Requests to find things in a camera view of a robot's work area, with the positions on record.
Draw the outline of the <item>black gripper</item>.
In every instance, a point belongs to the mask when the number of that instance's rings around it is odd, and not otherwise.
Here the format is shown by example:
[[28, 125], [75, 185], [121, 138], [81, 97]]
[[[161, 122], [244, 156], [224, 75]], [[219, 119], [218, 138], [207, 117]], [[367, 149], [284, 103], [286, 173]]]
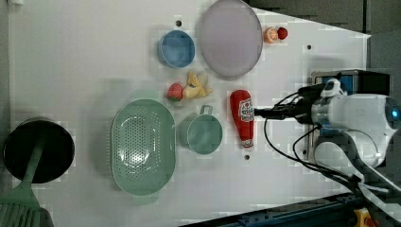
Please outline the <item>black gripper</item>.
[[312, 125], [312, 104], [321, 97], [323, 88], [323, 83], [302, 87], [276, 103], [273, 109], [254, 109], [254, 115], [275, 120], [292, 117], [300, 124]]

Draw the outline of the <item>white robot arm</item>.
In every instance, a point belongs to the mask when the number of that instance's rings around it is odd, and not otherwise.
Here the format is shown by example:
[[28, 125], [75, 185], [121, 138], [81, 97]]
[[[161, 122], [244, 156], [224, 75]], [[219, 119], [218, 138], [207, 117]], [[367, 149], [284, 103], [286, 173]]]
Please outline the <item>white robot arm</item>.
[[400, 187], [376, 168], [386, 159], [392, 137], [400, 130], [400, 109], [389, 96], [346, 93], [334, 79], [306, 86], [271, 108], [253, 114], [267, 120], [294, 118], [320, 131], [312, 159], [292, 159], [343, 184], [379, 205], [400, 203]]

